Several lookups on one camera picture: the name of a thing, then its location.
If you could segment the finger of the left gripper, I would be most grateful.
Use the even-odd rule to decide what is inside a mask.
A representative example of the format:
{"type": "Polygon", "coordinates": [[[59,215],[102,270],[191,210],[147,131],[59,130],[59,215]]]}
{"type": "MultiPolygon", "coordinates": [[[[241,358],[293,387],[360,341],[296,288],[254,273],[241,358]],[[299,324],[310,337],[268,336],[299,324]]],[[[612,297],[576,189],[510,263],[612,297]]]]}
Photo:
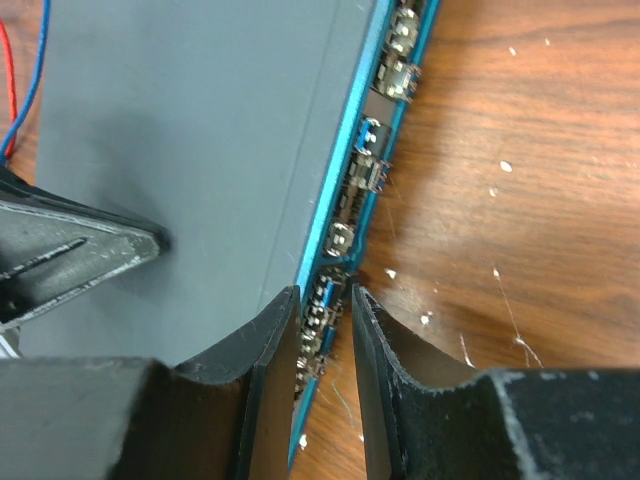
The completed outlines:
{"type": "Polygon", "coordinates": [[[3,323],[25,323],[167,248],[156,224],[53,195],[1,169],[3,323]]]}

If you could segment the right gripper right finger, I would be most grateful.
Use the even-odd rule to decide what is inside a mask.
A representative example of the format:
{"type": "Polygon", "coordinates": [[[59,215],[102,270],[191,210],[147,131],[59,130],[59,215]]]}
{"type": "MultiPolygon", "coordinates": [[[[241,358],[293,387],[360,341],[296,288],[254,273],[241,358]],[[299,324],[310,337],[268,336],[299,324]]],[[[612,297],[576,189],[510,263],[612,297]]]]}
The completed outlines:
{"type": "Polygon", "coordinates": [[[352,291],[371,479],[635,479],[634,368],[478,370],[352,291]]]}

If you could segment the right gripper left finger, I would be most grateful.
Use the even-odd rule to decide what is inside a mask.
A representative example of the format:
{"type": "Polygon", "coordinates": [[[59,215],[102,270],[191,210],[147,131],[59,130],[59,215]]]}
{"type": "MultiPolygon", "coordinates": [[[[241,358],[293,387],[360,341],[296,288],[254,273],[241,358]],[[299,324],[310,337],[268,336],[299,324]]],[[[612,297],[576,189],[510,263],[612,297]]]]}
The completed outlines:
{"type": "Polygon", "coordinates": [[[284,479],[300,293],[181,364],[148,358],[1,363],[5,479],[284,479]]]}

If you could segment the black network switch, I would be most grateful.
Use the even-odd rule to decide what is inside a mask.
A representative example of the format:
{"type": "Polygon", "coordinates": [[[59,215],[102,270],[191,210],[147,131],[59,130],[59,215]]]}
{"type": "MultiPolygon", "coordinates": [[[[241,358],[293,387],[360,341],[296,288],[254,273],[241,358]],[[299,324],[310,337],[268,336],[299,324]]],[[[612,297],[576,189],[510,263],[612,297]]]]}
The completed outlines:
{"type": "Polygon", "coordinates": [[[22,352],[177,364],[295,284],[299,438],[438,8],[54,2],[36,183],[171,248],[26,323],[22,352]]]}

